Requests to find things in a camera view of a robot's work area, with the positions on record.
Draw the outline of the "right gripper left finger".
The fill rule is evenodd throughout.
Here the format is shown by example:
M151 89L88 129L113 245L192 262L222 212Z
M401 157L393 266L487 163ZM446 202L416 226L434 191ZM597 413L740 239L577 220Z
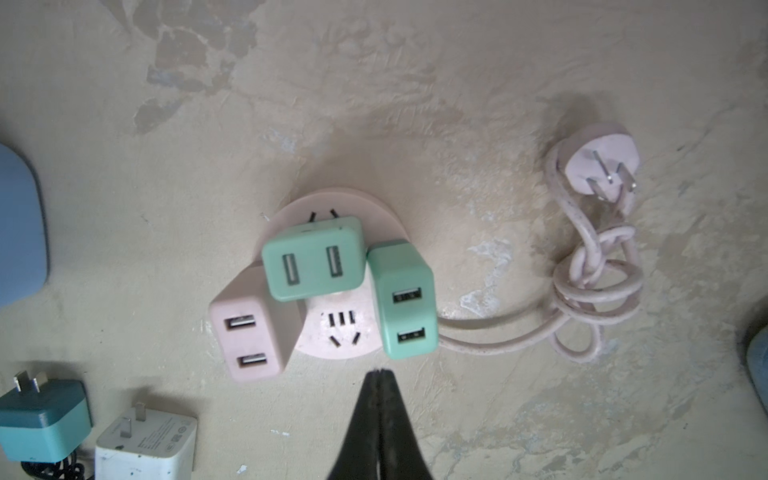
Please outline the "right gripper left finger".
M366 374L328 479L379 478L379 380L379 370Z

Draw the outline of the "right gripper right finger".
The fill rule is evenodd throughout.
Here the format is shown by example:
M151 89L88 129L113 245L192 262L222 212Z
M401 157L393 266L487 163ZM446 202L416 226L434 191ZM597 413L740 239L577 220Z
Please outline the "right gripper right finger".
M390 370L379 371L379 478L432 479Z

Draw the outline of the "pink plug adapter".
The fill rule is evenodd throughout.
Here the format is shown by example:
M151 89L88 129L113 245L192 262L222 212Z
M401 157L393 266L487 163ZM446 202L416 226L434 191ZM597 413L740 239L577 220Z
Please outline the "pink plug adapter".
M274 299L263 263L256 260L213 299L209 315L229 374L237 382L253 382L285 370L306 308Z

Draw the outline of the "light green plug adapter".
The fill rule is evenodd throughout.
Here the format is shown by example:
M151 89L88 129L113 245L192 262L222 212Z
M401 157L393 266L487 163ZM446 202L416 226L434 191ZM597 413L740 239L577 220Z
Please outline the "light green plug adapter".
M261 256L278 301L353 290L365 277L362 223L349 216L296 225L267 241Z

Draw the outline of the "teal plug adapter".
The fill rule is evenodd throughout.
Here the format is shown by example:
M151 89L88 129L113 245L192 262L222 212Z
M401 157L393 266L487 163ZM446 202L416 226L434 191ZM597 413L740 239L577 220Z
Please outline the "teal plug adapter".
M21 371L1 397L1 448L12 462L57 463L92 431L84 384Z

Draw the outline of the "pink round power strip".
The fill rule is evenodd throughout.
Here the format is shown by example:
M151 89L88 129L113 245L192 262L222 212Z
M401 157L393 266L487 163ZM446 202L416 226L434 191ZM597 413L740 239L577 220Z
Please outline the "pink round power strip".
M396 213L375 196L353 188L325 188L291 201L272 217L257 241L254 260L262 260L264 244L282 230L310 219L331 219L335 213L361 221L367 248L408 238ZM309 298L300 307L304 327L296 344L298 351L325 360L346 360L382 348L369 270L360 287Z

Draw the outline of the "blue square power strip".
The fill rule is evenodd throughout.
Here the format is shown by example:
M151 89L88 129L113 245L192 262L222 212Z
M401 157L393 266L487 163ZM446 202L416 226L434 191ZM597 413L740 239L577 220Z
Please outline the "blue square power strip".
M1 147L1 305L37 293L48 276L48 249L38 184L28 163Z

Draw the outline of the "white square plug adapter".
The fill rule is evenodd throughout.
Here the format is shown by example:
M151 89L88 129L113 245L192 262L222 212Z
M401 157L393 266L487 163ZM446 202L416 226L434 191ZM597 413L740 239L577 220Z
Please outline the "white square plug adapter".
M190 479L198 420L137 403L96 441L95 478Z

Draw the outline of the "blue grey oval pad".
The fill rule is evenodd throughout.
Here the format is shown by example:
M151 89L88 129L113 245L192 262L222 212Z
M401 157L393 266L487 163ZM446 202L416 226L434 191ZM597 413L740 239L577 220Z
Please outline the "blue grey oval pad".
M761 327L749 340L746 354L746 368L755 393L764 409L768 409L767 385L767 327Z

